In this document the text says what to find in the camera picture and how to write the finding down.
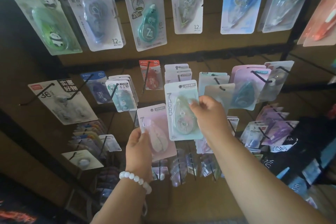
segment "white beaded bracelet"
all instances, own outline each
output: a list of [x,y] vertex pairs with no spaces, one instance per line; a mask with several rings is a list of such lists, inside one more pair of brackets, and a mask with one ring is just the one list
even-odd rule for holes
[[143,179],[133,173],[123,171],[119,174],[119,179],[121,180],[123,178],[129,178],[137,182],[139,185],[142,185],[142,187],[144,187],[144,189],[146,190],[146,194],[150,194],[152,192],[152,187],[150,187],[147,182],[145,182]]

